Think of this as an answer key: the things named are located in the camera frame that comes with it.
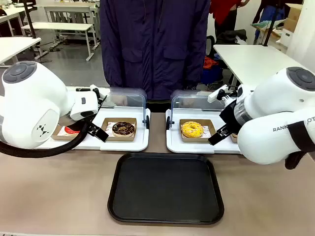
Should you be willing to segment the red glazed donut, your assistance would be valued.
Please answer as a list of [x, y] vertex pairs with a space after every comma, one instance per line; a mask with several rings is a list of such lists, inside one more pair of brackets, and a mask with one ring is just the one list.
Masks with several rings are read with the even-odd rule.
[[65, 136], [76, 136], [80, 133], [80, 131], [75, 131], [69, 128], [68, 126], [64, 127]]

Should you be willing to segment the orange cloth item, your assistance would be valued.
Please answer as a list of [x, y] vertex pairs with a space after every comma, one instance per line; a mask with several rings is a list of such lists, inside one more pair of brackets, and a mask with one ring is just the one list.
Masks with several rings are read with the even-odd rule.
[[210, 70], [213, 66], [217, 66], [218, 64], [217, 61], [205, 56], [203, 69]]

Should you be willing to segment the black plastic serving tray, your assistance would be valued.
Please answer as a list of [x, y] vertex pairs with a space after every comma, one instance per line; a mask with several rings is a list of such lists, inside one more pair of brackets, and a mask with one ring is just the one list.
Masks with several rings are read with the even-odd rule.
[[128, 223], [212, 225], [224, 214], [214, 166], [197, 154], [123, 155], [107, 208], [112, 218]]

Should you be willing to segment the brown cardboard box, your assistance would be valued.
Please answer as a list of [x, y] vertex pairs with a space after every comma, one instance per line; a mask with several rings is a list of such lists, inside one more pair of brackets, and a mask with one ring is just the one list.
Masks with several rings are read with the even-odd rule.
[[295, 3], [286, 3], [286, 5], [290, 8], [288, 17], [284, 21], [284, 29], [288, 30], [289, 32], [294, 32], [296, 25], [298, 23], [302, 4], [295, 4]]

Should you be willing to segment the white bench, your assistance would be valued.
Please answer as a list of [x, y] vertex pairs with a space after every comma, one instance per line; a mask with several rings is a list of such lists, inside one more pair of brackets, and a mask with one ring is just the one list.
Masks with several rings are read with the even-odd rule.
[[[54, 23], [54, 22], [34, 22], [32, 23], [32, 27], [34, 30], [68, 30], [68, 31], [83, 31], [89, 56], [86, 58], [86, 61], [89, 61], [95, 50], [99, 46], [99, 42], [96, 40], [96, 33], [93, 24], [78, 24], [78, 23]], [[88, 31], [91, 31], [93, 34], [94, 46], [90, 47], [90, 40], [88, 37]]]

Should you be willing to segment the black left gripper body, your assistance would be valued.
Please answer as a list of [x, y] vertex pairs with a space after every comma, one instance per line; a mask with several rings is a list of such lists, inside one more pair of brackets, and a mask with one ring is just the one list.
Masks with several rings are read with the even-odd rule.
[[59, 125], [67, 126], [71, 130], [86, 130], [87, 129], [87, 124], [84, 118], [81, 118], [79, 120], [74, 120], [70, 117], [69, 114], [61, 116], [59, 118]]

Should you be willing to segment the small white box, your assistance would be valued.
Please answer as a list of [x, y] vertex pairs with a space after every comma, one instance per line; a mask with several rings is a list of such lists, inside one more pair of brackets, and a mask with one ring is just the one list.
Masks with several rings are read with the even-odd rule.
[[290, 32], [287, 29], [283, 29], [280, 39], [276, 41], [277, 49], [286, 54], [292, 37], [293, 32]]

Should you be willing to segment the person in navy jacket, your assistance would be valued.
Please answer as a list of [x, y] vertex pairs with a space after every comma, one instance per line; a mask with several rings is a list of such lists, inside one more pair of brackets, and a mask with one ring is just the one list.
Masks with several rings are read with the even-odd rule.
[[100, 0], [104, 77], [149, 100], [200, 82], [211, 0]]

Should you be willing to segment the person in black and blue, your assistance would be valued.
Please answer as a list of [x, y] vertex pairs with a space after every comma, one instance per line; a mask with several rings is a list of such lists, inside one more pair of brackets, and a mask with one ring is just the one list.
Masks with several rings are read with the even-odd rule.
[[276, 21], [285, 19], [288, 16], [289, 9], [284, 0], [261, 0], [252, 23], [255, 24], [263, 21], [271, 21], [276, 12]]

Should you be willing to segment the white desk with slatted panel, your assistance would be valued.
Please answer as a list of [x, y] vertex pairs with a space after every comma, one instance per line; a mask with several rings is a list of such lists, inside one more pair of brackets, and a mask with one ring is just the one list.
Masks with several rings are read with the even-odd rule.
[[95, 2], [54, 1], [36, 7], [44, 9], [48, 22], [99, 24], [99, 5]]

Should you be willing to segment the chocolate sprinkled donut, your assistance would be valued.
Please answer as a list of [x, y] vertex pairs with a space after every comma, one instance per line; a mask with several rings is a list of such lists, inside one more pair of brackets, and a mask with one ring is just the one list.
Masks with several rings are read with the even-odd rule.
[[117, 122], [112, 127], [112, 133], [115, 137], [131, 137], [135, 132], [135, 126], [129, 122]]

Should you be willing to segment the large white table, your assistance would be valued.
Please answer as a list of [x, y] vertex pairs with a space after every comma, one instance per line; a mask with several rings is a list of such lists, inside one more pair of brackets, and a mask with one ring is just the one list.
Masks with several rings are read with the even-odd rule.
[[281, 69], [301, 67], [301, 63], [271, 46], [219, 45], [215, 51], [236, 79], [251, 88], [265, 83]]

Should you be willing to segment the black bag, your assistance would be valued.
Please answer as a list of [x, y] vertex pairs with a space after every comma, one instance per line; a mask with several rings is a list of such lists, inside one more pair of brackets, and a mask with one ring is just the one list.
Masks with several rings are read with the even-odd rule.
[[227, 30], [218, 35], [215, 44], [220, 45], [247, 45], [245, 29]]

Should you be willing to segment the blue crate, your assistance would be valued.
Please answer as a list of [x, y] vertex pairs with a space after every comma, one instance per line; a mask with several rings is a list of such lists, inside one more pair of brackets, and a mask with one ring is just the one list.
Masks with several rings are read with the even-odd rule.
[[219, 65], [213, 65], [210, 69], [203, 69], [201, 76], [201, 83], [209, 85], [218, 81], [221, 81], [222, 68]]

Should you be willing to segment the black office chair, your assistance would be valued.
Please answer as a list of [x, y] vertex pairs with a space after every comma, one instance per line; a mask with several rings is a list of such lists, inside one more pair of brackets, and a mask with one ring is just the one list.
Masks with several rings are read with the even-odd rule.
[[215, 54], [215, 38], [212, 35], [207, 36], [206, 38], [206, 56], [213, 58]]

